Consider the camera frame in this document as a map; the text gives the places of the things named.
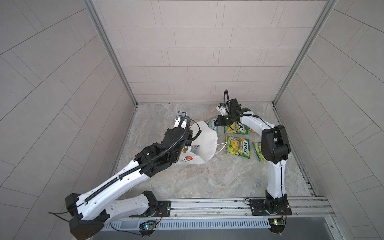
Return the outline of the green Fox's candy packet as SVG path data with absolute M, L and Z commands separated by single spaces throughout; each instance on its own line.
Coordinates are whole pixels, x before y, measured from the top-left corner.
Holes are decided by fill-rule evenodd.
M 255 151 L 256 151 L 256 155 L 257 155 L 257 158 L 258 158 L 259 162 L 266 161 L 266 159 L 264 158 L 264 156 L 262 154 L 261 142 L 254 142 L 253 145 L 254 145 L 254 148 L 255 148 Z
M 232 136 L 226 136 L 226 154 L 240 156 L 249 159 L 250 152 L 250 140 L 244 138 L 236 138 Z
M 249 128 L 248 128 L 248 126 L 246 126 L 242 123 L 234 122 L 230 126 L 225 126 L 225 133 L 226 134 L 248 135 L 249 134 Z

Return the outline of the teal snack packet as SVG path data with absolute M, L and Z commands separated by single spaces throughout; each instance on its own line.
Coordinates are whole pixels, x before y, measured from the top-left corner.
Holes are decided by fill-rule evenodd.
M 208 120 L 208 121 L 206 121 L 206 124 L 208 125 L 208 127 L 210 129 L 215 131 L 217 133 L 217 135 L 218 135 L 219 134 L 219 129 L 218 129 L 218 126 L 215 125 L 216 120 L 217 120 L 216 118 Z

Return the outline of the white floral paper bag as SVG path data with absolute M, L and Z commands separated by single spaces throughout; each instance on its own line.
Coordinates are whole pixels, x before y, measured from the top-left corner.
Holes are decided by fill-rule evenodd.
M 198 130 L 202 130 L 200 136 L 192 142 L 192 146 L 200 145 L 197 154 L 191 153 L 191 147 L 185 146 L 179 157 L 179 165 L 199 165 L 205 164 L 213 158 L 213 156 L 222 150 L 227 142 L 218 143 L 218 135 L 210 129 L 205 122 L 197 122 L 190 127 L 194 135 Z

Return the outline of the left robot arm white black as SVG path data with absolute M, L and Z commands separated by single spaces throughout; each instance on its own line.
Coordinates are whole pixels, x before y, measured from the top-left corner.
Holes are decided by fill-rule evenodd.
M 187 128 L 167 129 L 161 143 L 145 147 L 123 170 L 104 183 L 84 194 L 68 195 L 65 202 L 72 216 L 71 234 L 77 240 L 87 240 L 115 220 L 158 215 L 159 203 L 151 191 L 125 200 L 119 197 L 176 163 L 184 147 L 191 146 L 195 139 L 193 131 Z

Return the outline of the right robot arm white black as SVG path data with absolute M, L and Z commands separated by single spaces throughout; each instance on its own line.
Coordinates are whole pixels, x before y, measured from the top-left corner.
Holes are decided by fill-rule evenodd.
M 224 93 L 224 102 L 219 104 L 220 112 L 214 125 L 229 127 L 231 124 L 242 123 L 261 136 L 261 153 L 268 164 L 268 187 L 264 210 L 270 215 L 291 215 L 288 195 L 285 190 L 285 167 L 291 146 L 286 128 L 273 125 L 255 115 L 250 109 L 242 108 L 237 99 L 229 99 Z

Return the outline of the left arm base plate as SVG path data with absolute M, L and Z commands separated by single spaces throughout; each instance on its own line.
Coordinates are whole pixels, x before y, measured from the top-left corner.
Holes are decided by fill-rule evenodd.
M 141 215 L 131 215 L 130 218 L 154 218 L 169 217 L 171 211 L 171 201 L 158 201 L 157 206 L 150 206 L 146 212 Z

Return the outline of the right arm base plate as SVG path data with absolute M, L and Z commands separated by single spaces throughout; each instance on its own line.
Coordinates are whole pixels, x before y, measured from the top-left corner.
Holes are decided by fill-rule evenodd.
M 249 200 L 249 206 L 253 216 L 291 216 L 292 210 L 287 200 L 263 199 Z

